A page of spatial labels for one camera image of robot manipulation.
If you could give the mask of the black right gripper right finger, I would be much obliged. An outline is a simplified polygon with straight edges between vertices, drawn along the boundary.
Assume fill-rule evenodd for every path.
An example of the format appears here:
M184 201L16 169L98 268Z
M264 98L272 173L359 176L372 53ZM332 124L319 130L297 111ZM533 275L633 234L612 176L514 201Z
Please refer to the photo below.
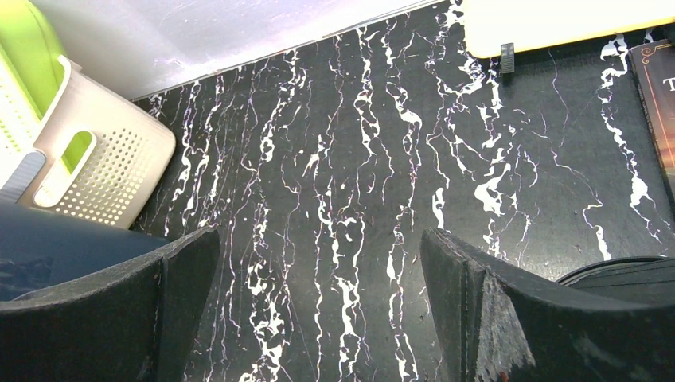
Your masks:
M671 381L674 304L560 285L429 228L420 245L453 381Z

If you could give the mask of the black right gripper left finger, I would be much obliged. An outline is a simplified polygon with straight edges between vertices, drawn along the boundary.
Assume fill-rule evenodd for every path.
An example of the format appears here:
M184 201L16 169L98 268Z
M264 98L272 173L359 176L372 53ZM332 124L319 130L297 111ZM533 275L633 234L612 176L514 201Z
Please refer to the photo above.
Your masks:
M4 381L179 381L220 258L203 228L1 304Z

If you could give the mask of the white perforated strainer basket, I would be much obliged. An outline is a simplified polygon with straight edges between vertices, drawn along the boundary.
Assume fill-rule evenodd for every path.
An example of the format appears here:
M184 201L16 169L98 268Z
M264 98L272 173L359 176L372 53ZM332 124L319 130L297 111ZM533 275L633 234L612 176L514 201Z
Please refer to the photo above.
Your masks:
M32 154L41 113L8 53L1 47L1 185Z

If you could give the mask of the black ribbed bucket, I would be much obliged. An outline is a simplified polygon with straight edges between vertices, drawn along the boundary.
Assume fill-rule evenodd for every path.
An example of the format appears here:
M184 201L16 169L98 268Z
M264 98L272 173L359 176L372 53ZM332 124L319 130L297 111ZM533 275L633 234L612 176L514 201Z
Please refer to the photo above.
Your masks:
M587 293L655 306L674 304L674 259L627 257L594 263L557 281Z

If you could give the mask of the dark blue large bucket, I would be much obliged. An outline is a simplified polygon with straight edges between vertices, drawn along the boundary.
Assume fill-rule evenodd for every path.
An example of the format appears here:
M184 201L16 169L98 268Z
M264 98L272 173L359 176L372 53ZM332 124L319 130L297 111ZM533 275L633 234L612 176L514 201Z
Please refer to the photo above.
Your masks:
M88 220L1 203L1 300L128 261L168 240Z

